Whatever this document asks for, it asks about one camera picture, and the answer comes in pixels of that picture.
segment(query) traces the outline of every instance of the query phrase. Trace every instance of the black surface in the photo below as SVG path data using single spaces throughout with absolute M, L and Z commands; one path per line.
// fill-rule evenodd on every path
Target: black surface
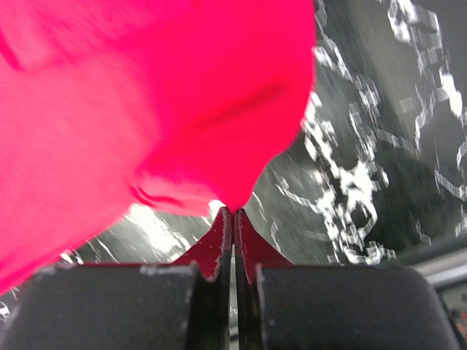
M 23 290 L 0 349 L 224 349 L 220 309 L 194 265 L 49 267 Z
M 267 349 L 460 348 L 437 294 L 409 269 L 263 268 L 258 292 Z

